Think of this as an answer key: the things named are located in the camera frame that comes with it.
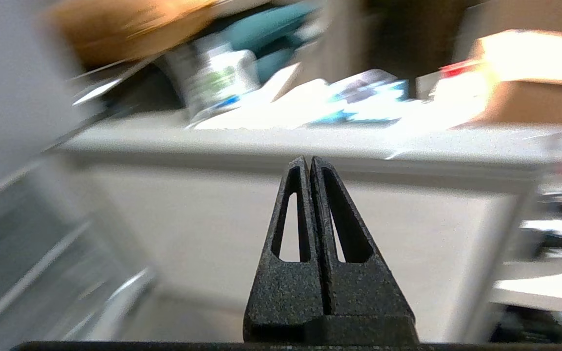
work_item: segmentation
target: teal object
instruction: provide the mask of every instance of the teal object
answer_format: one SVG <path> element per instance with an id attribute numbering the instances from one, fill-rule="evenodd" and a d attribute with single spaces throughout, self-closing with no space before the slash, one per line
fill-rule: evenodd
<path id="1" fill-rule="evenodd" d="M 263 84 L 268 82 L 273 74 L 290 62 L 293 55 L 294 49 L 290 49 L 288 47 L 286 49 L 280 49 L 274 53 L 267 54 L 257 60 L 256 64 L 259 83 Z"/>
<path id="2" fill-rule="evenodd" d="M 250 50 L 257 53 L 275 40 L 294 33 L 314 10 L 306 2 L 270 9 L 228 26 L 223 36 L 234 51 Z"/>

